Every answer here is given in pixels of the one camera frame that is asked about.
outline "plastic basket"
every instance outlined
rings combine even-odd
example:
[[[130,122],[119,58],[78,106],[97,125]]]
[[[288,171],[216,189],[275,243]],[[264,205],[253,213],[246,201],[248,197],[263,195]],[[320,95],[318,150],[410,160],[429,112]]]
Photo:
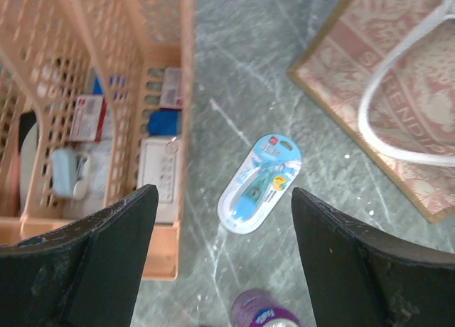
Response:
[[[0,0],[0,243],[13,244],[56,229],[64,200],[53,195],[50,153],[67,146],[77,95],[85,90],[91,67],[111,109],[113,124],[109,178],[104,204],[136,189],[141,138],[149,101],[162,82],[150,69],[182,69],[184,193],[193,84],[194,0]],[[20,218],[10,209],[16,199],[11,179],[17,169],[18,118],[32,107],[39,142],[26,205]],[[144,279],[175,279],[178,271],[179,219],[156,225]]]

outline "white box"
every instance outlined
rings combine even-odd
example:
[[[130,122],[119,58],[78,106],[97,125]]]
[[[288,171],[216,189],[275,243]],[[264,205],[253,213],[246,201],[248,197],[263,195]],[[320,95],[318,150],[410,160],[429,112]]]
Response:
[[[178,218],[182,150],[178,137],[149,137],[141,141],[137,188],[158,188],[156,223],[172,224]]]

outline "blue packaged item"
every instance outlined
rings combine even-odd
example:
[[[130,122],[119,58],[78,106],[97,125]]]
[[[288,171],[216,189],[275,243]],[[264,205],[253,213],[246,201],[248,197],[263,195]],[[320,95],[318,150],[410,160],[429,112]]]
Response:
[[[176,110],[159,110],[152,113],[147,124],[149,134],[159,136],[178,135],[179,116],[180,112]]]
[[[256,230],[300,172],[299,147],[288,137],[259,139],[218,201],[218,217],[231,232]]]

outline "blue item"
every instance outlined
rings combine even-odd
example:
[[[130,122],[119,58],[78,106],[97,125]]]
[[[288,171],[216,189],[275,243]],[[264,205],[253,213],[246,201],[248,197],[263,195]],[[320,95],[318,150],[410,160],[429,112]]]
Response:
[[[52,182],[55,195],[72,198],[77,181],[77,156],[70,148],[56,149],[51,155]]]
[[[98,77],[95,78],[95,82],[93,83],[93,94],[94,95],[103,95],[102,88]]]
[[[229,231],[256,230],[299,174],[299,147],[269,134],[253,146],[218,201],[218,217]]]
[[[176,110],[159,110],[150,115],[147,130],[150,135],[178,135],[178,116]]]

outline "gold mat edge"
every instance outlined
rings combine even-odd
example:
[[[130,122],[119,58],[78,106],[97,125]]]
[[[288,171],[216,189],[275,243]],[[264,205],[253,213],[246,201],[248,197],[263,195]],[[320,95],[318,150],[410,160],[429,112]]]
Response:
[[[288,76],[304,91],[312,100],[339,126],[341,129],[370,157],[373,162],[380,167],[381,171],[392,180],[392,182],[404,193],[405,196],[412,202],[418,211],[430,223],[437,223],[450,215],[455,214],[455,207],[440,210],[437,213],[431,214],[422,204],[419,198],[412,192],[406,184],[393,173],[387,164],[368,146],[363,139],[352,130],[330,107],[297,75],[297,70],[313,55],[314,51],[319,47],[322,40],[331,31],[338,18],[348,8],[352,0],[340,0],[335,9],[332,10],[330,16],[326,19],[316,37],[309,44],[305,53],[298,59],[288,70]]]

